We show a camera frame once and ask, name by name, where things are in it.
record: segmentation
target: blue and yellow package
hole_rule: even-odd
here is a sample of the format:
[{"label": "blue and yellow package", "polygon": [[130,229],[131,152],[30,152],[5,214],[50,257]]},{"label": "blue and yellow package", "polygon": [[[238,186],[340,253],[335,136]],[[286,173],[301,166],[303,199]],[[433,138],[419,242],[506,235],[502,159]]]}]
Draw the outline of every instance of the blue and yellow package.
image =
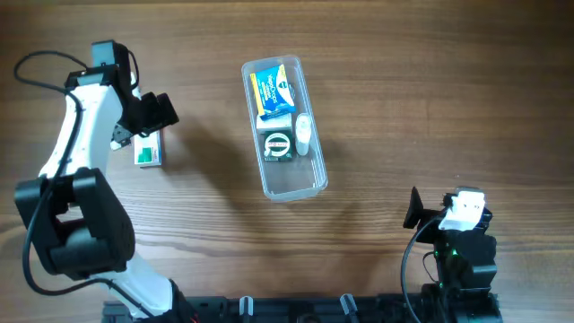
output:
[{"label": "blue and yellow package", "polygon": [[251,74],[257,110],[262,120],[295,112],[285,65],[274,66]]}]

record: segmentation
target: robotic arm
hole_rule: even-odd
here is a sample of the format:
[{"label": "robotic arm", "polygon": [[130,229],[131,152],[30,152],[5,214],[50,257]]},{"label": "robotic arm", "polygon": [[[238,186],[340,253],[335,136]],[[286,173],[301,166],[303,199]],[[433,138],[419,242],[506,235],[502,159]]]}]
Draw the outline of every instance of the robotic arm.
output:
[{"label": "robotic arm", "polygon": [[[102,41],[93,43],[91,52],[94,67],[70,73],[64,89],[22,79],[17,70],[26,58],[14,71],[20,81],[66,95],[65,120],[54,152],[37,179],[17,185],[14,197],[28,229],[22,263],[34,291],[53,296],[89,284],[105,284],[121,301],[104,307],[102,322],[109,323],[249,323],[254,319],[261,323],[502,321],[496,298],[490,293],[496,275],[496,240],[484,234],[492,213],[484,207],[484,194],[469,188],[447,194],[442,211],[424,209],[413,188],[404,227],[418,227],[404,254],[403,295],[186,299],[173,281],[155,273],[135,253],[134,227],[104,177],[110,146],[126,146],[133,135],[147,136],[177,123],[178,116],[167,94],[156,97],[150,92],[140,98],[137,63],[125,46],[113,40]],[[130,55],[138,74],[134,82]],[[83,218],[60,221],[57,216],[71,206],[80,207]],[[404,270],[417,241],[434,246],[431,254],[437,261],[439,280],[425,284],[420,294],[407,294]],[[84,283],[61,291],[38,287],[30,273],[31,243],[47,272]]]}]

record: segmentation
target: wooden table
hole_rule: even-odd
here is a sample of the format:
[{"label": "wooden table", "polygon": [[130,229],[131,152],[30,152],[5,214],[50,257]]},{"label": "wooden table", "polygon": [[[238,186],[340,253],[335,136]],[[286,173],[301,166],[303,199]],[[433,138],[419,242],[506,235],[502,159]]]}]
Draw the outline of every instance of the wooden table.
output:
[{"label": "wooden table", "polygon": [[[109,298],[98,287],[32,292],[13,204],[15,184],[37,176],[64,116],[62,96],[17,83],[13,64],[44,48],[90,61],[90,44],[103,39],[134,51],[143,91],[167,92],[180,117],[163,133],[161,168],[135,167],[130,147],[110,155],[108,176],[137,250],[186,295],[400,292],[411,187],[436,209],[467,185],[483,188],[494,212],[492,286],[504,319],[574,319],[571,4],[49,2],[60,4],[0,10],[1,322],[97,322]],[[285,54],[302,61],[329,186],[272,204],[240,69]],[[74,70],[47,57],[23,73],[61,84]],[[413,250],[410,291],[429,281],[427,249]],[[33,268],[47,287],[70,284],[36,260]]]}]

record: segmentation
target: clear plastic container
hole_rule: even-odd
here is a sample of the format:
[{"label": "clear plastic container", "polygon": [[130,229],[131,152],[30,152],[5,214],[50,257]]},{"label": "clear plastic container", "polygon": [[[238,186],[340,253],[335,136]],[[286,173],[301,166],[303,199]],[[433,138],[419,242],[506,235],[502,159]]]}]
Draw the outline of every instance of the clear plastic container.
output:
[{"label": "clear plastic container", "polygon": [[[291,114],[293,154],[290,161],[266,161],[263,156],[265,136],[259,134],[256,127],[257,102],[250,75],[281,64],[285,66],[287,81],[292,87],[291,92],[294,93],[293,100],[296,111]],[[248,100],[249,119],[251,120],[251,130],[255,140],[263,192],[276,202],[287,202],[315,196],[326,188],[327,175],[317,127],[313,117],[313,109],[311,108],[307,85],[305,84],[305,74],[299,58],[286,56],[251,61],[243,65],[241,72],[243,73],[245,95]],[[300,113],[308,113],[312,121],[309,152],[304,156],[299,156],[295,149],[295,122]]]}]

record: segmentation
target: cable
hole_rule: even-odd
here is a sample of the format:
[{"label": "cable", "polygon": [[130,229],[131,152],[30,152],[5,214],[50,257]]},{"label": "cable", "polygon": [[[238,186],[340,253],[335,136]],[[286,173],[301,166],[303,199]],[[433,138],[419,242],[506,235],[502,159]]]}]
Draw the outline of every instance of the cable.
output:
[{"label": "cable", "polygon": [[28,285],[30,286],[30,288],[34,292],[37,292],[39,294],[46,295],[46,296],[64,295],[64,294],[67,294],[70,292],[75,292],[75,291],[82,289],[83,287],[89,286],[91,284],[99,284],[99,283],[106,284],[110,289],[115,290],[122,297],[124,297],[127,301],[131,302],[134,306],[136,306],[137,309],[139,309],[145,315],[147,315],[148,317],[152,317],[153,315],[151,314],[150,311],[148,311],[146,308],[144,308],[142,306],[142,304],[135,301],[134,298],[132,298],[129,294],[124,292],[119,286],[114,284],[113,281],[111,281],[109,279],[95,278],[95,279],[92,279],[92,280],[89,280],[89,281],[86,281],[83,283],[79,283],[79,284],[73,285],[71,287],[68,287],[68,288],[65,288],[62,290],[58,290],[58,291],[50,291],[50,290],[43,289],[40,286],[38,286],[36,284],[36,282],[34,281],[34,277],[32,276],[32,273],[30,270],[30,246],[31,246],[32,236],[34,235],[36,220],[38,219],[40,210],[43,209],[46,202],[48,201],[48,198],[52,195],[52,192],[54,191],[54,187],[56,186],[57,179],[62,175],[62,172],[64,171],[64,168],[65,168],[65,166],[69,160],[70,152],[72,151],[72,148],[74,147],[73,143],[75,142],[75,139],[76,139],[78,132],[80,130],[80,124],[82,122],[82,112],[83,112],[82,103],[80,102],[80,100],[75,95],[73,95],[71,92],[69,92],[67,89],[61,88],[59,86],[55,86],[52,84],[48,84],[48,83],[43,83],[43,82],[38,82],[38,81],[22,78],[18,75],[18,70],[20,69],[20,66],[22,66],[22,64],[24,62],[26,62],[27,60],[29,60],[32,57],[37,57],[37,56],[41,56],[41,55],[55,55],[55,56],[59,56],[59,57],[65,57],[65,58],[68,58],[68,59],[74,61],[75,63],[77,63],[78,65],[81,65],[82,67],[84,67],[86,69],[88,68],[88,66],[84,62],[82,62],[81,60],[79,60],[79,59],[77,59],[71,55],[57,52],[55,50],[41,50],[41,51],[29,53],[27,56],[23,57],[20,61],[18,61],[18,63],[16,63],[16,65],[14,66],[14,78],[16,80],[18,80],[22,83],[25,83],[25,84],[34,85],[34,86],[38,86],[38,87],[45,88],[45,89],[50,89],[50,90],[53,90],[56,92],[63,93],[65,96],[66,95],[69,96],[70,98],[72,98],[72,100],[75,103],[75,112],[76,112],[74,126],[72,127],[72,132],[70,134],[70,138],[68,139],[68,142],[65,146],[64,152],[62,153],[62,159],[60,160],[60,163],[57,167],[57,170],[56,170],[56,173],[54,174],[53,179],[49,182],[48,187],[44,190],[44,192],[41,193],[40,200],[39,200],[38,204],[36,205],[36,208],[34,209],[34,213],[32,214],[32,217],[30,219],[30,224],[28,225],[28,231],[26,232],[26,240],[24,241],[24,247],[22,248],[22,270],[24,272],[24,277],[26,278],[26,283],[28,283]]},{"label": "cable", "polygon": [[135,67],[135,83],[132,84],[131,89],[135,89],[137,87],[137,85],[139,85],[140,83],[140,69],[137,67],[137,61],[135,60],[135,55],[131,50],[127,51],[129,53],[129,55],[132,57],[132,59],[134,60],[134,67]]},{"label": "cable", "polygon": [[401,263],[401,289],[403,290],[404,301],[406,302],[406,307],[409,309],[409,312],[411,312],[411,317],[413,317],[414,321],[417,323],[421,323],[421,321],[419,320],[419,318],[417,318],[416,314],[414,313],[413,305],[411,305],[411,301],[409,301],[409,297],[406,293],[406,283],[405,283],[406,279],[404,278],[404,272],[406,271],[406,260],[409,258],[409,254],[411,253],[411,249],[413,248],[413,245],[416,242],[417,238],[419,238],[421,233],[426,228],[428,228],[431,224],[433,224],[438,219],[439,219],[438,216],[430,219],[426,224],[424,224],[422,226],[422,228],[420,230],[418,230],[413,235],[413,237],[411,238],[411,241],[409,241],[409,244],[406,246],[406,250],[404,251],[404,254],[403,254],[403,262]]},{"label": "cable", "polygon": [[437,280],[435,280],[434,278],[432,278],[432,275],[431,275],[431,273],[429,272],[429,269],[427,269],[427,265],[426,265],[425,262],[424,262],[424,260],[425,260],[428,256],[430,256],[430,255],[434,255],[434,252],[433,252],[433,251],[427,252],[427,253],[424,254],[424,256],[422,256],[422,266],[424,267],[424,271],[427,272],[427,275],[430,277],[431,281],[436,284],[436,283],[438,283],[439,281],[437,281]]}]

